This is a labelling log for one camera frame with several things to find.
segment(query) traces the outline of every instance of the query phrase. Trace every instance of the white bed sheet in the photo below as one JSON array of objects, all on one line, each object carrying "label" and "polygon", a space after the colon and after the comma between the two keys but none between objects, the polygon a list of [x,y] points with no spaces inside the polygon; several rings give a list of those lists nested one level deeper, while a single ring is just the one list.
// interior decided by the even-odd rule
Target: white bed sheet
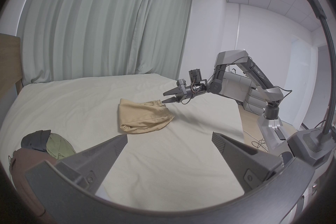
[{"label": "white bed sheet", "polygon": [[[66,138],[76,152],[123,132],[120,98],[134,102],[163,100],[176,81],[156,74],[82,78],[30,84],[15,100],[0,130],[0,160],[36,130]],[[167,104],[175,118],[163,129],[128,135],[128,144],[105,178],[110,200],[138,209],[181,211],[217,205],[244,194],[211,142],[212,132],[244,142],[234,100],[214,94],[187,105]]]}]

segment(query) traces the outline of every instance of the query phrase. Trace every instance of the floor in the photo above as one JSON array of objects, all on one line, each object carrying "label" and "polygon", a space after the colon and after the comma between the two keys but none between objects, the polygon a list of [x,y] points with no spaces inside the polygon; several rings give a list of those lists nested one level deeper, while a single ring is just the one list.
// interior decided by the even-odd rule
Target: floor
[{"label": "floor", "polygon": [[[249,111],[245,111],[241,105],[238,105],[238,108],[239,108],[241,123],[243,125],[243,130],[248,132],[255,139],[261,140],[263,136],[257,124],[257,119],[260,116],[253,114]],[[283,126],[285,127],[285,129],[290,135],[294,134],[297,131],[292,125],[286,122],[283,122]],[[244,132],[245,144],[252,145],[252,141],[255,141],[255,140],[252,137],[250,137],[247,133]]]}]

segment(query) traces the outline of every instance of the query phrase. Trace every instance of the headboard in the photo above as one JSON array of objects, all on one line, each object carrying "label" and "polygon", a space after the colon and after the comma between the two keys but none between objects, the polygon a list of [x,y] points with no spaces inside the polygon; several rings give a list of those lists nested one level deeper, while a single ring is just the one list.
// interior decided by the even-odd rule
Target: headboard
[{"label": "headboard", "polygon": [[15,84],[22,89],[20,38],[0,33],[0,98]]}]

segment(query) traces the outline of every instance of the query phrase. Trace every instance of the curtain fold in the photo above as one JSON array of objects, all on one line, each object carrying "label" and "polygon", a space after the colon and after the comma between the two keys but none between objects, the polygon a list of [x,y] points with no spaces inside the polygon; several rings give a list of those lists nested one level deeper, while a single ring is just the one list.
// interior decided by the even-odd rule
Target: curtain fold
[{"label": "curtain fold", "polygon": [[24,84],[157,73],[175,78],[191,0],[31,0]]}]

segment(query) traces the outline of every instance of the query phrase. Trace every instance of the mattress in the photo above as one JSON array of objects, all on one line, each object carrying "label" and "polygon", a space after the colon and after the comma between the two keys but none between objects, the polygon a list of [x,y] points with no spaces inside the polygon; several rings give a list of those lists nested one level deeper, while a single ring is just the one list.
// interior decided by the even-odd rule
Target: mattress
[{"label": "mattress", "polygon": [[[176,81],[156,74],[37,83],[25,86],[0,130],[0,160],[9,175],[8,155],[21,139],[51,129],[80,152],[119,134],[120,98],[163,100]],[[115,203],[138,209],[182,211],[217,205],[244,194],[211,142],[212,132],[244,142],[234,100],[204,94],[187,105],[167,104],[174,119],[163,129],[128,134],[128,144],[103,187]]]}]

